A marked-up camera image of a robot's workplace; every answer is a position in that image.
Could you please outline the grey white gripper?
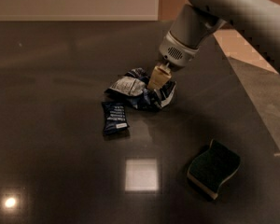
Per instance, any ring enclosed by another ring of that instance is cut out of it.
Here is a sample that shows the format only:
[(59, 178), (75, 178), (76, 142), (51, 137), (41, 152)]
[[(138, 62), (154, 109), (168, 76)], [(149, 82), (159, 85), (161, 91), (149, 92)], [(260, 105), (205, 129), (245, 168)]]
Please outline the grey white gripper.
[(162, 63), (154, 67), (147, 88), (159, 90), (171, 79), (171, 70), (178, 71), (185, 68), (197, 51), (183, 45), (168, 32), (159, 47)]

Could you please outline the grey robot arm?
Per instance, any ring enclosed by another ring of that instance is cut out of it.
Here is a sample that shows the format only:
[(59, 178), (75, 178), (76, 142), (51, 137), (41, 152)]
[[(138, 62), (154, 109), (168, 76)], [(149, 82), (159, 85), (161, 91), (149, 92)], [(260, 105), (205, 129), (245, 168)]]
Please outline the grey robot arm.
[(161, 63), (152, 71), (147, 87), (160, 89), (226, 23), (280, 75), (279, 5), (270, 0), (189, 0), (160, 45)]

